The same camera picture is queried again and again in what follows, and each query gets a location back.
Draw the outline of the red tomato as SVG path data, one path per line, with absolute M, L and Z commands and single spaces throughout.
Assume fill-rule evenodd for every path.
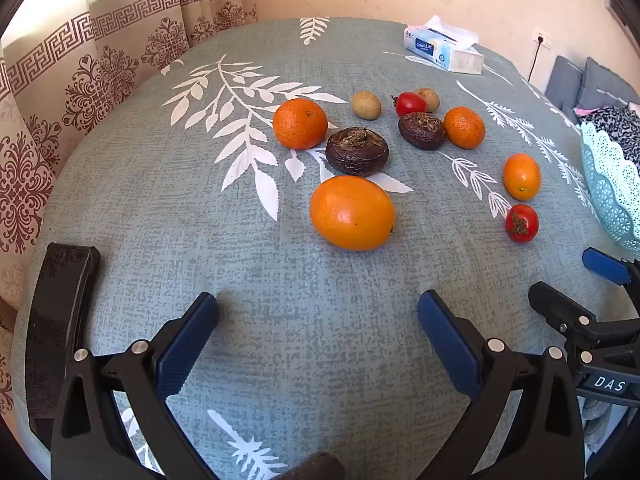
M 427 111 L 425 100 L 416 92 L 402 92 L 399 96 L 393 96 L 392 100 L 399 117 L 411 113 L 425 113 Z
M 534 208 L 517 204 L 506 214 L 504 226 L 511 240 L 518 243 L 529 243 L 538 233 L 539 220 Z

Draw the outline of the small oval orange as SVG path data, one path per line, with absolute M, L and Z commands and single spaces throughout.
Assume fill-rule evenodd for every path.
M 514 154 L 503 166 L 502 180 L 513 198 L 525 202 L 531 200 L 540 190 L 540 168 L 533 157 L 525 153 Z

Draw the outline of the mandarin orange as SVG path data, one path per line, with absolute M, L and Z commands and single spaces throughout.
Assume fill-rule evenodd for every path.
M 291 150 L 308 150 L 320 144 L 328 131 L 322 108 L 307 99 L 283 103 L 274 112 L 272 128 L 276 139 Z
M 483 143 L 486 134 L 485 124 L 480 115 L 466 106 L 457 106 L 448 110 L 444 126 L 450 142 L 458 148 L 472 150 Z

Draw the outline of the dark wrinkled fruit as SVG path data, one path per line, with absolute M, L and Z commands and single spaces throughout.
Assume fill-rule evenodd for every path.
M 412 112 L 401 116 L 398 129 L 407 142 L 423 151 L 438 150 L 447 137 L 444 123 L 425 112 Z
M 343 174 L 369 177 L 386 164 L 390 150 L 382 136 L 362 127 L 349 127 L 330 135 L 326 160 Z

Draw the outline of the large orange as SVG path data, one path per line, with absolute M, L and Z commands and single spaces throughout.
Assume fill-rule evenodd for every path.
M 314 190 L 310 218 L 316 231 L 331 244 L 366 252 L 386 243 L 393 232 L 396 211 L 390 196 L 377 184 L 341 176 L 324 181 Z

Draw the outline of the tan longan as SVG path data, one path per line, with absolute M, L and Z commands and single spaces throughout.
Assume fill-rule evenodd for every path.
M 358 91 L 350 99 L 354 114 L 364 120 L 378 119 L 382 113 L 380 99 L 370 91 Z
M 435 113 L 439 109 L 439 96 L 433 89 L 419 88 L 414 93 L 425 102 L 427 113 Z

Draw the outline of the light blue lattice basket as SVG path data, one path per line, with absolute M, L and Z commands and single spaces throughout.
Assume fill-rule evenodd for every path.
M 582 168 L 591 203 L 617 245 L 639 257 L 639 173 L 604 130 L 583 122 Z

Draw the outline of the leopard print garment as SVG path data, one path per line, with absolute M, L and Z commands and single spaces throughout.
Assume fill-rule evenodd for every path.
M 616 142 L 627 160 L 640 168 L 639 116 L 628 107 L 605 106 L 582 118 L 598 131 L 605 131 Z

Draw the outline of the grey cushion left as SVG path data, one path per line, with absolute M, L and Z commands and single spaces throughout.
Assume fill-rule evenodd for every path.
M 559 110 L 564 106 L 574 108 L 582 88 L 584 71 L 568 58 L 558 55 L 555 58 L 552 72 L 544 94 Z

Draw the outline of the grey leaf bedspread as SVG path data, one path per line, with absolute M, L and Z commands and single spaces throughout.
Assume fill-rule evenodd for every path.
M 352 479 L 412 479 L 466 407 L 416 317 L 422 292 L 532 353 L 562 344 L 529 305 L 536 282 L 602 320 L 634 315 L 623 289 L 582 265 L 587 247 L 620 248 L 580 188 L 579 134 L 510 60 L 489 49 L 484 58 L 478 76 L 443 72 L 409 58 L 401 25 L 356 18 L 334 18 L 310 44 L 295 20 L 220 32 L 143 98 L 160 123 L 141 151 L 166 174 L 152 203 L 100 228 L 74 218 L 71 197 L 49 200 L 26 283 L 52 242 L 98 248 L 85 336 L 97 354 L 152 337 L 201 292 L 216 297 L 219 324 L 168 404 L 219 477 L 268 478 L 326 451 Z M 386 106 L 372 129 L 390 149 L 381 183 L 393 233 L 370 252 L 328 243 L 309 214 L 328 172 L 319 154 L 274 138 L 272 110 L 291 91 L 317 93 L 345 128 L 357 123 L 355 92 L 388 103 L 420 87 L 443 110 L 475 110 L 484 142 L 419 150 Z M 525 202 L 502 180 L 518 153 L 541 172 Z M 538 216 L 529 243 L 504 226 L 517 204 Z

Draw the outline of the tissue box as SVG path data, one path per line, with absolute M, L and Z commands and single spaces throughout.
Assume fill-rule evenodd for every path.
M 477 32 L 444 22 L 433 15 L 422 25 L 407 25 L 404 46 L 424 60 L 449 73 L 480 75 L 484 55 L 475 49 Z

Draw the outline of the patterned beige curtain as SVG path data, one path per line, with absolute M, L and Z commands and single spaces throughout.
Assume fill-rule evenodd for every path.
M 1 413 L 11 346 L 49 200 L 121 226 L 166 174 L 142 153 L 160 120 L 143 98 L 186 52 L 255 23 L 257 0 L 24 0 L 1 37 Z

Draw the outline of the white wall socket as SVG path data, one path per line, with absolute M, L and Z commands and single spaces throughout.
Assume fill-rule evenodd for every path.
M 535 28 L 533 31 L 533 40 L 545 49 L 552 49 L 552 36 L 539 27 Z

